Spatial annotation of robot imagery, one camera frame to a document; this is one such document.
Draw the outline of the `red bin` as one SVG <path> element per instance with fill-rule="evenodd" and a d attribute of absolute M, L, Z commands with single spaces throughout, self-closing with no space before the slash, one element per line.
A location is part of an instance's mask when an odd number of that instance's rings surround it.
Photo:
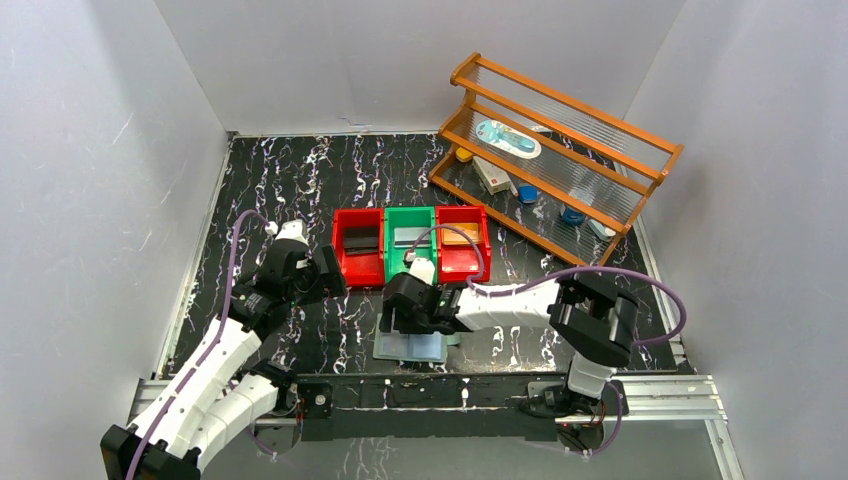
<path fill-rule="evenodd" d="M 384 210 L 337 209 L 332 245 L 348 287 L 379 287 L 385 281 Z"/>
<path fill-rule="evenodd" d="M 438 224 L 462 230 L 480 250 L 483 260 L 479 261 L 474 248 L 461 235 L 449 229 L 437 230 L 438 261 L 437 278 L 440 283 L 464 282 L 476 275 L 475 283 L 485 283 L 491 278 L 491 242 L 489 240 L 488 215 L 481 206 L 437 206 Z"/>

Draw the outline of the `green card holder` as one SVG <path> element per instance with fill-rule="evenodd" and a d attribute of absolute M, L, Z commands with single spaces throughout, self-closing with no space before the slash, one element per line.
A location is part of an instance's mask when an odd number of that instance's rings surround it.
<path fill-rule="evenodd" d="M 445 363 L 448 348 L 460 345 L 460 334 L 402 334 L 397 330 L 380 330 L 382 315 L 377 315 L 372 357 L 399 362 Z"/>

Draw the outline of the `white VIP card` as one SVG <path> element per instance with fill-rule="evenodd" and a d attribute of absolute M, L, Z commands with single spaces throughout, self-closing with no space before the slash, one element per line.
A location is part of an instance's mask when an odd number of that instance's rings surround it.
<path fill-rule="evenodd" d="M 395 248 L 411 247 L 417 245 L 426 247 L 430 245 L 430 231 L 423 226 L 397 227 L 392 230 L 392 245 Z"/>

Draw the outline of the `green bin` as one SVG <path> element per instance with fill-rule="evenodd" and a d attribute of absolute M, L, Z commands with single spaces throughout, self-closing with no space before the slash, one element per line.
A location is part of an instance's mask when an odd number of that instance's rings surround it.
<path fill-rule="evenodd" d="M 407 251 L 415 241 L 435 224 L 435 208 L 389 207 L 384 210 L 385 282 L 397 273 L 407 271 Z"/>

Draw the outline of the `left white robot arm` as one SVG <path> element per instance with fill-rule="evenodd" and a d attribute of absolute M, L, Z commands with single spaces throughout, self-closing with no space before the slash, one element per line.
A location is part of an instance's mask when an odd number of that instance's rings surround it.
<path fill-rule="evenodd" d="M 198 479 L 257 418 L 284 408 L 295 375 L 271 360 L 246 361 L 293 305 L 346 291 L 335 249 L 278 236 L 259 268 L 234 282 L 222 315 L 152 403 L 100 441 L 110 479 Z"/>

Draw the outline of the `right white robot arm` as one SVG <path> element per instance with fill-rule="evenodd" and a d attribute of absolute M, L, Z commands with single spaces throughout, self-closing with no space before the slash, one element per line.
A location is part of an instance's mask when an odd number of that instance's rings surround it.
<path fill-rule="evenodd" d="M 630 363 L 637 311 L 637 299 L 593 273 L 501 286 L 431 285 L 400 273 L 383 289 L 378 328 L 406 335 L 550 328 L 574 351 L 567 389 L 598 400 L 611 377 Z"/>

